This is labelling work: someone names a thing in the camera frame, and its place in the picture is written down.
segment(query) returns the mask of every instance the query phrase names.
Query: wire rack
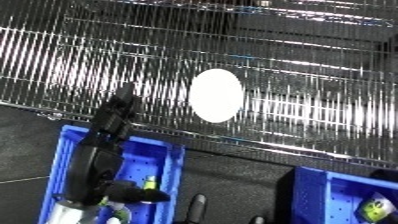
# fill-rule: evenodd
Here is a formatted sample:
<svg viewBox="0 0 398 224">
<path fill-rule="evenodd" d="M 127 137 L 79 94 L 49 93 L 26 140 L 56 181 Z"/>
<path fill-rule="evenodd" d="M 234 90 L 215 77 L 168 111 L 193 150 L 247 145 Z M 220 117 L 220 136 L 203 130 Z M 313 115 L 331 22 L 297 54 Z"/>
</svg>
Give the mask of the wire rack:
<svg viewBox="0 0 398 224">
<path fill-rule="evenodd" d="M 87 120 L 134 82 L 136 130 L 398 167 L 396 0 L 2 1 L 3 105 Z M 187 100 L 211 68 L 245 91 L 221 124 Z"/>
</svg>

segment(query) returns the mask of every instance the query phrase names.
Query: blue bin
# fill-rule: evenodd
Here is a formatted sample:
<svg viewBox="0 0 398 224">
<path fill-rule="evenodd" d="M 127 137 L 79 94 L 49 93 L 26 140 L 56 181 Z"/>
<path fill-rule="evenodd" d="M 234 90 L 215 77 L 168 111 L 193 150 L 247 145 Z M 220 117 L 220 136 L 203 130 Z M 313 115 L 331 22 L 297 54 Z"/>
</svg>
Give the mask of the blue bin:
<svg viewBox="0 0 398 224">
<path fill-rule="evenodd" d="M 87 131 L 85 128 L 69 125 L 63 127 L 42 205 L 40 224 L 45 223 L 49 218 L 51 209 L 56 202 L 53 195 L 63 192 L 71 154 Z M 124 163 L 116 179 L 135 181 L 138 186 L 143 186 L 147 176 L 156 176 L 157 181 L 160 182 L 160 190 L 168 193 L 171 197 L 169 202 L 164 203 L 126 205 L 132 212 L 131 223 L 172 223 L 183 166 L 184 148 L 138 137 L 131 137 L 123 147 L 125 149 Z"/>
<path fill-rule="evenodd" d="M 356 210 L 379 192 L 398 206 L 398 184 L 388 181 L 296 168 L 292 205 L 293 224 L 359 224 Z"/>
</svg>

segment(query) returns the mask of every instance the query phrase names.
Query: robotic hand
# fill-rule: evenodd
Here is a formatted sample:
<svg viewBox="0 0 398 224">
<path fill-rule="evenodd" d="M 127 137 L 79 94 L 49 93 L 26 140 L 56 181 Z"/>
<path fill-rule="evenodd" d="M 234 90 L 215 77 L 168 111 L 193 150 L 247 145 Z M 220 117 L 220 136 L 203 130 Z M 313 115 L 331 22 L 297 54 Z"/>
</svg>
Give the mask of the robotic hand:
<svg viewBox="0 0 398 224">
<path fill-rule="evenodd" d="M 72 154 L 64 200 L 56 203 L 48 224 L 95 223 L 98 204 L 105 196 L 126 204 L 169 200 L 161 191 L 144 190 L 134 182 L 114 181 L 123 163 L 121 144 L 128 139 L 129 123 L 139 102 L 129 83 L 100 106 L 89 132 Z"/>
</svg>

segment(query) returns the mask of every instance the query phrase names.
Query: black object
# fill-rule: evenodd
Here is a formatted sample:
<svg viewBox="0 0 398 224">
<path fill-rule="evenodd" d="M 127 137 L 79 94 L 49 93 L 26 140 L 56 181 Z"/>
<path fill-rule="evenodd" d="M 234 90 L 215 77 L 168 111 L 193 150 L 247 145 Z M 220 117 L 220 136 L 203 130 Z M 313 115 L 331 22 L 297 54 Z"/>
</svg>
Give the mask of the black object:
<svg viewBox="0 0 398 224">
<path fill-rule="evenodd" d="M 250 220 L 249 224 L 265 224 L 265 219 L 261 216 L 255 216 Z"/>
<path fill-rule="evenodd" d="M 107 187 L 111 187 L 110 192 L 118 197 L 116 189 L 129 194 L 128 198 L 133 198 L 131 194 L 138 194 L 131 201 L 145 197 L 165 199 L 158 192 L 137 191 L 131 184 L 127 187 L 126 184 L 112 183 L 123 163 L 120 145 L 128 137 L 130 120 L 134 118 L 135 108 L 140 102 L 138 97 L 133 96 L 133 89 L 131 83 L 124 85 L 100 106 L 91 120 L 89 132 L 72 154 L 65 183 L 66 200 L 84 206 L 97 205 Z"/>
<path fill-rule="evenodd" d="M 395 170 L 376 170 L 370 175 L 370 177 L 378 180 L 386 180 L 398 183 L 398 172 Z"/>
<path fill-rule="evenodd" d="M 185 224 L 200 224 L 206 214 L 207 198 L 203 194 L 197 194 L 192 198 L 188 209 Z"/>
</svg>

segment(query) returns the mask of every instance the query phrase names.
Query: dark floor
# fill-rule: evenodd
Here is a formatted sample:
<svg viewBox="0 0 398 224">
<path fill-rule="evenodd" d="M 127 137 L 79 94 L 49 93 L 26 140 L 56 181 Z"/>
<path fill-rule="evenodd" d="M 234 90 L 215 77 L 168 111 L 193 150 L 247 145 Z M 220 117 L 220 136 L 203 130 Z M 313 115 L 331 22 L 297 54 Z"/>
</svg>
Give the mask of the dark floor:
<svg viewBox="0 0 398 224">
<path fill-rule="evenodd" d="M 34 113 L 0 107 L 1 223 L 35 223 L 46 188 L 58 133 L 66 122 L 50 121 Z M 205 223 L 247 223 L 254 215 L 270 223 L 288 223 L 293 166 L 225 156 L 186 155 L 176 219 L 184 218 L 190 198 L 206 194 Z M 372 169 L 330 162 L 284 158 L 284 164 L 308 165 L 368 175 Z"/>
</svg>

